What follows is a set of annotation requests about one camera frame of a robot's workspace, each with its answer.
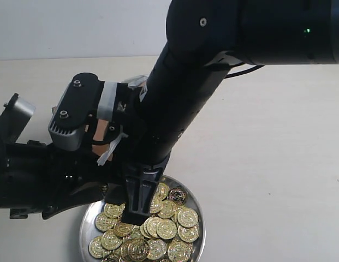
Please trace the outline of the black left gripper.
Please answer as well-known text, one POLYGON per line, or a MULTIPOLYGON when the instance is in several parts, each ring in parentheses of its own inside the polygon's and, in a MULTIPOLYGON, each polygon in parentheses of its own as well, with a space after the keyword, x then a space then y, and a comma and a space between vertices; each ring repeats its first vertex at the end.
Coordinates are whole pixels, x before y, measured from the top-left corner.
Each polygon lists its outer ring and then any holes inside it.
POLYGON ((110 162, 98 165, 93 145, 83 143, 73 152, 30 140, 8 144, 10 218, 26 219, 41 213, 44 220, 63 211, 104 198, 107 204, 126 202, 121 179, 110 162))

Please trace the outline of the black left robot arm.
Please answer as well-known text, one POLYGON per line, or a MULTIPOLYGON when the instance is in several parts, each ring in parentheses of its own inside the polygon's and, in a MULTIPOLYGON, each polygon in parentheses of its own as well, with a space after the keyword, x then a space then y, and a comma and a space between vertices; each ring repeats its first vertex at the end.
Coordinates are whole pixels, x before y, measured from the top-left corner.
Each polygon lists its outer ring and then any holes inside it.
POLYGON ((54 134, 46 145, 30 140, 18 143, 23 117, 0 115, 0 209, 10 209, 11 219, 41 213, 43 219, 63 211, 103 200, 102 188, 112 182, 111 164, 97 163, 92 131, 110 138, 109 123, 94 120, 91 127, 71 134, 54 134))

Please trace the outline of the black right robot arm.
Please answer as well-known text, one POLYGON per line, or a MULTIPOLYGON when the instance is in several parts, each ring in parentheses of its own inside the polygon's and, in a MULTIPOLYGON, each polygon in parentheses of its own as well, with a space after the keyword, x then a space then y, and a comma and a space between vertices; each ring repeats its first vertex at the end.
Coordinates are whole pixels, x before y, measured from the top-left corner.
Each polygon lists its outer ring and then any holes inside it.
POLYGON ((149 217, 172 148, 234 66, 339 64, 339 1, 172 1, 166 38, 127 106, 125 223, 149 217))

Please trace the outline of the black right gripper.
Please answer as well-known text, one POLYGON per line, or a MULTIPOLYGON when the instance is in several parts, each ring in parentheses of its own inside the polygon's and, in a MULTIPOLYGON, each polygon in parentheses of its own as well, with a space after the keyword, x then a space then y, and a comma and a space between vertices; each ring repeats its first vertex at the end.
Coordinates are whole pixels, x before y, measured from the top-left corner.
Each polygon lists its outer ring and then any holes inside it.
POLYGON ((170 158, 170 152, 183 132, 143 136, 120 165, 126 190, 122 222, 142 225, 150 215, 152 198, 170 158))

